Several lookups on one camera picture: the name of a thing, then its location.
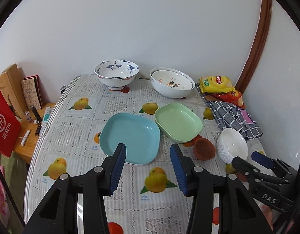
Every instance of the small bottle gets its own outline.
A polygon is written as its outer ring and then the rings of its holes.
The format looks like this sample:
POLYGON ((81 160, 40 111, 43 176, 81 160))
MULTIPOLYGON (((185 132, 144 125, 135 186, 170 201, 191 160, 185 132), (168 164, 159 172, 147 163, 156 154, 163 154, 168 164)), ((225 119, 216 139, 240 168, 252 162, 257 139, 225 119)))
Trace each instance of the small bottle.
POLYGON ((26 115, 26 119, 28 120, 28 122, 32 123, 33 119, 31 117, 31 114, 29 113, 29 111, 26 111, 24 114, 26 115))

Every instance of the table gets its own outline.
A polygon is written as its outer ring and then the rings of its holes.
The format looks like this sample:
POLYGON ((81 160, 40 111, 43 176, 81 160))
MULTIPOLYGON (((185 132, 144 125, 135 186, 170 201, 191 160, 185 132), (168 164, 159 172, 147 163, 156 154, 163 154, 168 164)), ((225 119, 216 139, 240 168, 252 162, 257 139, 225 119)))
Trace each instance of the table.
MULTIPOLYGON (((39 113, 39 115, 41 117, 44 116, 45 113, 45 109, 46 107, 54 107, 54 103, 48 103, 44 106, 43 109, 41 110, 37 110, 37 112, 39 113)), ((18 135, 18 139, 15 143, 15 147, 14 147, 14 152, 16 152, 27 164, 31 163, 32 160, 32 156, 35 150, 35 146, 38 140, 38 136, 35 136, 35 131, 36 131, 37 125, 33 124, 33 123, 29 123, 27 120, 22 120, 21 121, 21 130, 20 133, 18 135), (20 143, 22 141, 22 138, 26 133, 26 131, 31 130, 29 137, 26 140, 26 143, 24 146, 21 146, 20 143)))

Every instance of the bowl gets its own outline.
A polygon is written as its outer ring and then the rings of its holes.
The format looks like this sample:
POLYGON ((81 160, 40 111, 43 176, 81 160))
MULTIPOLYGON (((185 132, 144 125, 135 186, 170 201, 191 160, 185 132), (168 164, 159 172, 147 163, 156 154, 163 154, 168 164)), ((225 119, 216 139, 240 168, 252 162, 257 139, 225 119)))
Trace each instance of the bowl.
POLYGON ((195 86, 195 83, 190 76, 172 68, 154 68, 150 71, 150 79, 152 87, 158 93, 168 98, 186 97, 191 93, 195 86))
POLYGON ((179 144, 191 141, 203 128, 201 119, 180 103, 160 107, 155 111, 154 119, 168 138, 179 144))
POLYGON ((215 147, 211 141, 206 138, 199 138, 194 142, 194 155, 203 161, 210 160, 215 157, 215 147))
POLYGON ((94 72, 110 90, 121 90, 134 80, 139 67, 131 61, 115 59, 97 64, 94 72))
POLYGON ((160 129, 150 119, 131 114, 117 113, 105 124, 100 137, 101 150, 112 156, 119 143, 126 146, 125 163, 144 165, 157 155, 160 129))
POLYGON ((232 163, 234 157, 246 160, 249 150, 243 136, 238 131, 225 128, 219 135, 216 148, 219 157, 227 164, 232 163))
POLYGON ((168 70, 154 71, 152 77, 159 83, 179 90, 192 89, 192 82, 180 73, 168 70))

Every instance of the square plate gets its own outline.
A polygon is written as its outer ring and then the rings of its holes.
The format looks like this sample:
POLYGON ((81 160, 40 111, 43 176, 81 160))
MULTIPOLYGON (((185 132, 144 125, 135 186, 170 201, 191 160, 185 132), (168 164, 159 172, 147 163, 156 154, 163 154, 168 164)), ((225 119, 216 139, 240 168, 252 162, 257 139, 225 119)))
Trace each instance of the square plate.
POLYGON ((200 118, 179 103, 169 103, 160 107, 154 116, 159 128, 179 144, 191 141, 203 128, 200 118))
POLYGON ((157 155, 160 129, 152 120, 130 113, 113 115, 104 126, 99 137, 102 151, 113 155, 117 145, 126 146, 126 163, 143 165, 157 155))

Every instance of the screw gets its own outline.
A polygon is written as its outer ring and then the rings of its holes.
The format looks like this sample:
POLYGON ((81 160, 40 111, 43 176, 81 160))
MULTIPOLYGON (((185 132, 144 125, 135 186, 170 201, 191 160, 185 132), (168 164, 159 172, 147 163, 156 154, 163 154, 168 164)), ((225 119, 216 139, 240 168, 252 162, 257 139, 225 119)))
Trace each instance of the screw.
POLYGON ((200 173, 200 172, 203 171, 203 168, 202 168, 201 166, 195 166, 195 167, 193 168, 193 170, 194 170, 195 172, 200 173))
POLYGON ((69 176, 69 175, 68 175, 67 173, 63 173, 63 174, 60 175, 60 179, 61 179, 61 180, 65 180, 65 179, 68 178, 68 176, 69 176))
POLYGON ((100 173, 102 171, 103 171, 103 168, 101 166, 96 166, 95 169, 94 169, 95 173, 100 173))
POLYGON ((230 174, 228 175, 228 178, 230 178, 230 179, 232 179, 232 180, 235 180, 235 179, 237 179, 237 176, 236 176, 235 174, 233 174, 233 173, 230 173, 230 174))

